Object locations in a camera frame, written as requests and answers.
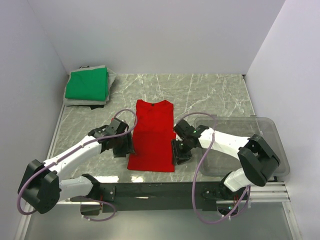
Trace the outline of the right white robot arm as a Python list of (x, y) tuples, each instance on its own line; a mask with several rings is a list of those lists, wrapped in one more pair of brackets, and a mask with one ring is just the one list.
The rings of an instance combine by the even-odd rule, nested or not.
[(265, 186), (281, 164), (274, 150), (258, 134), (251, 137), (231, 135), (205, 125), (193, 127), (184, 119), (173, 131), (178, 136), (171, 142), (174, 165), (189, 161), (194, 148), (215, 150), (239, 160), (241, 167), (227, 173), (210, 191), (216, 200), (230, 200), (247, 186)]

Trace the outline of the red t shirt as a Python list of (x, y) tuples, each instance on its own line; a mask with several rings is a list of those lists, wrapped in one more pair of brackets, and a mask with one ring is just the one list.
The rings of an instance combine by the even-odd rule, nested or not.
[(174, 105), (163, 100), (136, 102), (137, 125), (132, 140), (135, 153), (129, 156), (127, 169), (172, 173), (175, 171), (171, 141), (176, 138)]

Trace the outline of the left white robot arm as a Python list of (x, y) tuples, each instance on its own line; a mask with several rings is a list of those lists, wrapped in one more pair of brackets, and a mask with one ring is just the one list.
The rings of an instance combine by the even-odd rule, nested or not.
[(45, 214), (58, 202), (73, 197), (84, 197), (88, 201), (102, 200), (100, 182), (90, 174), (65, 179), (65, 176), (81, 163), (107, 150), (121, 148), (132, 139), (132, 128), (114, 117), (109, 125), (91, 130), (80, 142), (63, 153), (43, 162), (31, 161), (24, 172), (18, 188), (17, 208), (21, 200), (29, 203), (34, 211)]

